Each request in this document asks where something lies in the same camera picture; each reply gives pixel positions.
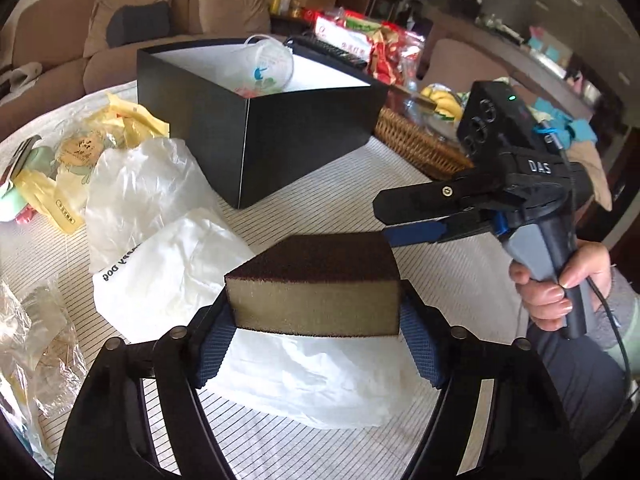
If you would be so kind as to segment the right hand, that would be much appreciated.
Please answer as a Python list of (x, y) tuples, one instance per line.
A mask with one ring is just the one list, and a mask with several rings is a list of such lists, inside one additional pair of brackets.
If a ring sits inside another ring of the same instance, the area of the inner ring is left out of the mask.
[(511, 261), (509, 275), (521, 297), (530, 320), (541, 330), (556, 332), (573, 310), (573, 301), (566, 292), (587, 278), (606, 298), (612, 289), (610, 253), (601, 243), (577, 241), (578, 249), (561, 272), (559, 281), (537, 282), (521, 263)]

